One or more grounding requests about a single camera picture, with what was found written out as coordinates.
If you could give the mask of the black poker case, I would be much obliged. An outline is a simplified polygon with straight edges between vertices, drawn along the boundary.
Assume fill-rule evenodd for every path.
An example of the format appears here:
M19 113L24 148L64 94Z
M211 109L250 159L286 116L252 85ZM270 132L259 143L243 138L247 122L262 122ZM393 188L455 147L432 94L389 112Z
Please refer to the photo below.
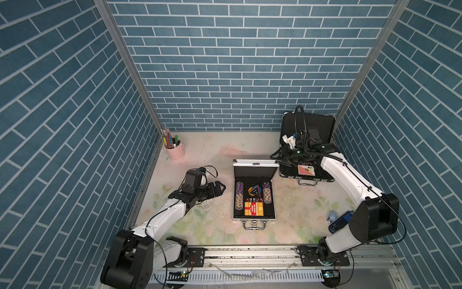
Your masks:
M280 133L280 148L286 143L282 136L294 136L296 148L311 148L318 144L331 143L335 117L328 114L310 114L303 112L286 112L282 118ZM334 178L326 172L321 165L313 166L315 176L302 176L298 174L297 166L284 166L279 164L279 175L283 178L293 178L299 185L316 186L318 182L332 183Z

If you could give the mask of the silver aluminium poker case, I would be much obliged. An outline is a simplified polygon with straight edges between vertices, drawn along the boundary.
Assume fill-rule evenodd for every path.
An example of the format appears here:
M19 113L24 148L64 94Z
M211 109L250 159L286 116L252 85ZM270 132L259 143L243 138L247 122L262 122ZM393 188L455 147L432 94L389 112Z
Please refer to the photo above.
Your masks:
M272 180L279 165L274 160L234 160L233 219L247 231L263 231L276 219Z

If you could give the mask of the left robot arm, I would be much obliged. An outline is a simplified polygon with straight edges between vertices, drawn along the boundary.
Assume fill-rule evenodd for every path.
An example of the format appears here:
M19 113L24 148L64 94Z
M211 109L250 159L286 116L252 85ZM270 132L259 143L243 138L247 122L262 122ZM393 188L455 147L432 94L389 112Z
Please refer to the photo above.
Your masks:
M183 184L148 221L131 231L119 231L103 265L100 281L116 289L144 289L153 273L167 265L186 261L187 241L165 233L196 204L221 196L226 186L220 181L193 187Z

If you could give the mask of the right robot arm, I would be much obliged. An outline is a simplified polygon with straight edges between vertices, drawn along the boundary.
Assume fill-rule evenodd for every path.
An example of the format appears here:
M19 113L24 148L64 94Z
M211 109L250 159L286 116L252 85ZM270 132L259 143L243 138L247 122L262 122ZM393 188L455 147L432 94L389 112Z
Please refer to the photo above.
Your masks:
M397 232L399 199L393 193L383 193L363 177L335 145L326 143L291 149L286 144L270 155L270 159L281 167L294 167L301 161L313 162L333 177L353 201L354 213L350 221L318 243L318 259L322 264L335 264L347 250Z

